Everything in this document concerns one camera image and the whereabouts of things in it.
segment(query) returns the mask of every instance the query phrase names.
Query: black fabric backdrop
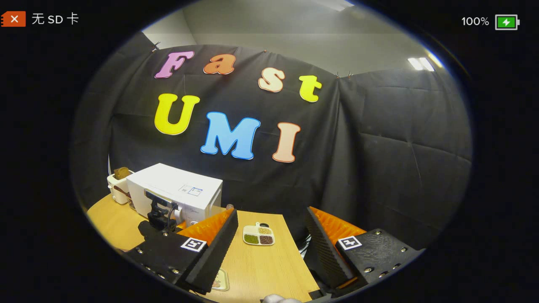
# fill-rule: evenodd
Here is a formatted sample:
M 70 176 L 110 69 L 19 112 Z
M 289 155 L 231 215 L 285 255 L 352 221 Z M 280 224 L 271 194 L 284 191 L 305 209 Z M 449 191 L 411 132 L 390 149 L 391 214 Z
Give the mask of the black fabric backdrop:
M 138 171 L 155 163 L 222 179 L 223 204 L 283 214 L 296 241 L 307 235 L 305 208 L 314 206 L 363 229 L 382 228 L 415 249 L 434 240 L 466 189 L 472 138 L 465 104 L 444 72 L 379 71 L 338 79 L 311 64 L 237 46 L 194 45 L 151 52 L 139 33 L 89 84 L 74 121 L 72 180 L 85 207 L 108 194 L 111 168 Z M 171 52 L 194 51 L 172 76 L 154 75 Z M 236 56 L 228 75 L 205 74 L 217 54 Z M 284 71 L 279 93 L 258 87 L 261 71 Z M 319 100 L 299 95 L 301 75 L 315 75 Z M 158 96 L 195 95 L 187 130 L 166 135 L 154 125 Z M 225 113 L 233 129 L 245 117 L 255 132 L 252 160 L 204 154 L 208 112 Z M 292 163 L 272 159 L 279 122 L 301 127 Z

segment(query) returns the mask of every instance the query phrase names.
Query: ceiling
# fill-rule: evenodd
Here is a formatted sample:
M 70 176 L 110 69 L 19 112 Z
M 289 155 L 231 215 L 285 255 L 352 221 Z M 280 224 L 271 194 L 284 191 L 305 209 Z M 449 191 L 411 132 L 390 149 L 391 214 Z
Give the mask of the ceiling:
M 202 0 L 143 30 L 161 49 L 224 44 L 267 49 L 333 74 L 413 69 L 427 57 L 390 21 L 344 0 Z

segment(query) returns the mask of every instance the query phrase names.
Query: battery icon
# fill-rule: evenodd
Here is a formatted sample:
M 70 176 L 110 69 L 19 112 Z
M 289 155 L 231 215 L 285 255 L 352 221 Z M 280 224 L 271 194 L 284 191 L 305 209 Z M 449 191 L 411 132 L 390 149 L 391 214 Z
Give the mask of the battery icon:
M 494 25 L 497 31 L 516 31 L 519 29 L 520 20 L 518 15 L 496 15 Z

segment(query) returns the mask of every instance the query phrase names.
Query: person's hand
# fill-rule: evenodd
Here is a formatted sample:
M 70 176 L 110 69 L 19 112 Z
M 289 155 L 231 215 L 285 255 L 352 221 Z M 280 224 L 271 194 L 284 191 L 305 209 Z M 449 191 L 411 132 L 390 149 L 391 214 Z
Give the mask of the person's hand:
M 301 301 L 292 298 L 285 299 L 278 294 L 270 294 L 264 298 L 262 303 L 301 303 Z

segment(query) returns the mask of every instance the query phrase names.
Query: blue letter m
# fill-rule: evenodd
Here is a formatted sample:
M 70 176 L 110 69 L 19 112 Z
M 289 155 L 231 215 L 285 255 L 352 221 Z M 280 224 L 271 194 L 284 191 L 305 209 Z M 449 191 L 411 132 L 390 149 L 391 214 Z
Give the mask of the blue letter m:
M 204 154 L 216 154 L 218 149 L 216 141 L 219 141 L 223 155 L 236 144 L 232 156 L 238 159 L 250 160 L 254 158 L 251 148 L 253 146 L 254 132 L 260 126 L 260 121 L 253 118 L 243 118 L 234 131 L 230 130 L 226 115 L 219 112 L 209 112 L 206 117 L 210 120 L 206 144 L 201 147 Z

